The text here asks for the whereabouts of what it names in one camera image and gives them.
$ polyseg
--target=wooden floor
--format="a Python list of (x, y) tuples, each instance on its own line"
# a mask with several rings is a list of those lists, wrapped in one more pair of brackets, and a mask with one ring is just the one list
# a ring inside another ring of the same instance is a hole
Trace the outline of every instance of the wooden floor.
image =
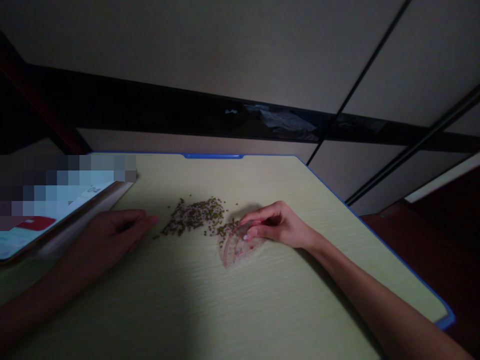
[(398, 202), (362, 220), (445, 302), (456, 316), (446, 332), (480, 358), (480, 259)]

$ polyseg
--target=phone screen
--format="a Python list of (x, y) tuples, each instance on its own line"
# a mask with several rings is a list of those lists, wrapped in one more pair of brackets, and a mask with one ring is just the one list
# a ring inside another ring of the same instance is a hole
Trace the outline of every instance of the phone screen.
[(113, 183), (114, 181), (110, 181), (91, 186), (60, 212), (49, 213), (47, 211), (45, 216), (34, 216), (10, 231), (0, 231), (0, 261), (11, 258), (24, 247), (33, 243)]

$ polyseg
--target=hand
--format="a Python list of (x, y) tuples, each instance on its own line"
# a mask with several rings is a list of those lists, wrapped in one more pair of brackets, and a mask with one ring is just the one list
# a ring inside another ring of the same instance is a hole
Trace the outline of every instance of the hand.
[(254, 237), (262, 237), (292, 248), (307, 249), (320, 235), (283, 201), (249, 212), (241, 218), (239, 225), (248, 222), (251, 222), (251, 225), (247, 231), (247, 241)]
[(51, 272), (59, 281), (81, 290), (131, 252), (157, 221), (157, 216), (146, 217), (143, 210), (99, 213)]

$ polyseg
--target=dark trim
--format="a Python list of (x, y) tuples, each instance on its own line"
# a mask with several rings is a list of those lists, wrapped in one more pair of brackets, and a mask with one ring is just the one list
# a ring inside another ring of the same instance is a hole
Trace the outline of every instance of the dark trim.
[(179, 93), (179, 94), (184, 94), (184, 95), (196, 95), (196, 96), (207, 97), (207, 98), (210, 98), (210, 99), (220, 99), (220, 100), (226, 100), (226, 101), (233, 101), (233, 102), (243, 103), (243, 104), (248, 104), (248, 105), (265, 105), (265, 106), (268, 106), (268, 107), (279, 108), (279, 109), (286, 110), (286, 111), (303, 111), (303, 112), (309, 112), (309, 113), (313, 113), (313, 114), (326, 114), (324, 111), (311, 110), (311, 109), (305, 109), (305, 108), (293, 107), (293, 106), (285, 106), (285, 105), (280, 105), (280, 104), (275, 104), (275, 103), (270, 103), (270, 102), (255, 101), (255, 100), (251, 100), (251, 99), (250, 100), (249, 99), (242, 99), (242, 98), (237, 98), (237, 97), (218, 95), (218, 94), (209, 93), (209, 92), (187, 90), (187, 89), (170, 87), (170, 86), (165, 86), (165, 85), (158, 85), (158, 84), (153, 84), (153, 83), (148, 83), (148, 82), (126, 80), (126, 79), (122, 79), (122, 78), (118, 78), (118, 77), (109, 77), (109, 76), (105, 76), (105, 75), (91, 74), (91, 73), (88, 73), (88, 72), (60, 69), (60, 68), (56, 68), (56, 67), (35, 65), (35, 64), (30, 64), (30, 63), (26, 63), (26, 65), (28, 66), (29, 73), (32, 74), (32, 75), (37, 75), (40, 72), (47, 71), (47, 72), (52, 72), (52, 73), (58, 73), (60, 76), (73, 75), (73, 76), (82, 76), (82, 77), (85, 77), (85, 78), (91, 78), (93, 80), (114, 81), (114, 82), (118, 82), (119, 86), (135, 85), (135, 86), (138, 86), (139, 88), (143, 88), (143, 89), (162, 89), (166, 92)]
[[(74, 128), (108, 129), (158, 134), (251, 139), (315, 144), (318, 140), (279, 137), (249, 119), (247, 126), (238, 127), (235, 119), (224, 119), (227, 108), (244, 108), (245, 101), (179, 90), (160, 85), (115, 79), (70, 70), (29, 65), (29, 75), (55, 113)], [(311, 133), (321, 138), (335, 115), (304, 109), (290, 111), (317, 129)], [(148, 114), (153, 114), (150, 121)], [(205, 119), (216, 123), (211, 127)], [(412, 146), (429, 131), (426, 126), (342, 113), (330, 127), (326, 140), (355, 143)], [(423, 146), (424, 150), (469, 153), (480, 149), (480, 137), (444, 133)]]
[(428, 133), (416, 144), (406, 148), (392, 161), (384, 166), (378, 173), (376, 173), (370, 180), (368, 180), (361, 188), (359, 188), (352, 196), (350, 196), (345, 203), (348, 206), (354, 204), (363, 195), (368, 193), (373, 187), (385, 179), (388, 175), (394, 172), (400, 165), (410, 159), (416, 154), (424, 143), (427, 142), (433, 135), (443, 131), (470, 109), (480, 102), (480, 84), (470, 91), (463, 99), (447, 111), (440, 119), (438, 119), (432, 126), (430, 126)]
[(375, 51), (373, 52), (373, 54), (371, 55), (370, 57), (370, 60), (368, 60), (368, 62), (366, 63), (365, 67), (363, 68), (362, 72), (360, 73), (360, 76), (358, 77), (358, 79), (355, 81), (355, 84), (353, 84), (353, 87), (351, 88), (350, 92), (348, 93), (348, 95), (346, 96), (345, 100), (343, 101), (343, 103), (341, 104), (340, 106), (340, 109), (338, 109), (338, 112), (336, 113), (336, 116), (330, 121), (330, 124), (328, 124), (328, 128), (327, 128), (327, 131), (325, 133), (325, 135), (323, 136), (323, 138), (320, 139), (320, 141), (318, 142), (318, 145), (315, 149), (315, 151), (313, 152), (313, 154), (310, 156), (310, 159), (308, 159), (306, 165), (310, 165), (310, 162), (312, 161), (312, 159), (314, 158), (315, 154), (317, 153), (317, 151), (320, 149), (320, 146), (322, 145), (322, 143), (324, 142), (325, 138), (327, 137), (327, 134), (330, 130), (330, 128), (332, 127), (332, 125), (334, 124), (334, 122), (337, 121), (337, 119), (339, 118), (340, 114), (344, 111), (345, 107), (347, 106), (348, 102), (350, 101), (350, 99), (352, 98), (355, 90), (357, 90), (357, 88), (359, 87), (360, 83), (362, 82), (363, 78), (365, 77), (365, 75), (367, 74), (367, 72), (369, 71), (370, 67), (372, 66), (372, 64), (374, 63), (375, 59), (377, 58), (378, 54), (380, 53), (380, 51), (382, 50), (382, 48), (384, 47), (385, 43), (387, 42), (387, 40), (389, 39), (390, 35), (392, 34), (392, 32), (394, 31), (395, 27), (397, 26), (398, 22), (400, 21), (402, 15), (404, 14), (405, 10), (407, 10), (407, 8), (409, 7), (410, 3), (412, 2), (412, 0), (405, 0), (405, 2), (403, 3), (403, 5), (401, 6), (400, 10), (398, 11), (398, 13), (396, 14), (395, 18), (393, 19), (393, 21), (391, 22), (390, 26), (388, 27), (388, 29), (386, 30), (385, 34), (383, 35), (383, 37), (381, 38), (380, 40), (380, 43), (378, 44), (378, 46), (376, 47)]
[(261, 136), (247, 136), (247, 135), (228, 135), (228, 134), (216, 134), (208, 132), (182, 132), (182, 131), (146, 131), (146, 130), (132, 130), (124, 128), (104, 128), (104, 127), (91, 127), (91, 126), (78, 126), (79, 129), (93, 129), (93, 130), (110, 130), (110, 131), (123, 131), (132, 133), (149, 133), (149, 134), (165, 134), (165, 135), (185, 135), (185, 136), (199, 136), (205, 138), (225, 138), (225, 139), (245, 139), (245, 140), (262, 140), (262, 141), (274, 141), (282, 143), (300, 143), (300, 144), (316, 144), (316, 141), (301, 140), (301, 139), (289, 139), (279, 137), (261, 137)]

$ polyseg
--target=table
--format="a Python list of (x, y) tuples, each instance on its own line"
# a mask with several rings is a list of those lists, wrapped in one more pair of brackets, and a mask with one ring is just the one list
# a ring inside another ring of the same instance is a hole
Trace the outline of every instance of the table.
[[(203, 229), (153, 239), (179, 198), (215, 196), (230, 216), (284, 200), (353, 262), (445, 328), (448, 306), (295, 156), (137, 154), (114, 206), (159, 216), (136, 251), (8, 355), (56, 358), (378, 359), (369, 330), (303, 251), (268, 241), (226, 270)], [(1, 273), (14, 296), (51, 264)]]

